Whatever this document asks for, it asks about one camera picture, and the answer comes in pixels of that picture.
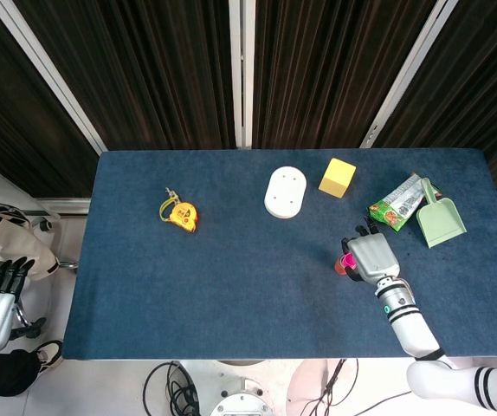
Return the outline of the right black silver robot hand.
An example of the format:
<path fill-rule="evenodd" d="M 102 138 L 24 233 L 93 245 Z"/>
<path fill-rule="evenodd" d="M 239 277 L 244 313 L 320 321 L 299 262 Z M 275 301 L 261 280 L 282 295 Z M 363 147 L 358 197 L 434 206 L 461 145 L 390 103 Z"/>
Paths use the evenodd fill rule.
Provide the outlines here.
<path fill-rule="evenodd" d="M 400 264 L 370 216 L 365 216 L 365 225 L 357 225 L 357 237 L 341 240 L 342 256 L 339 265 L 355 282 L 378 286 L 386 278 L 397 279 Z"/>

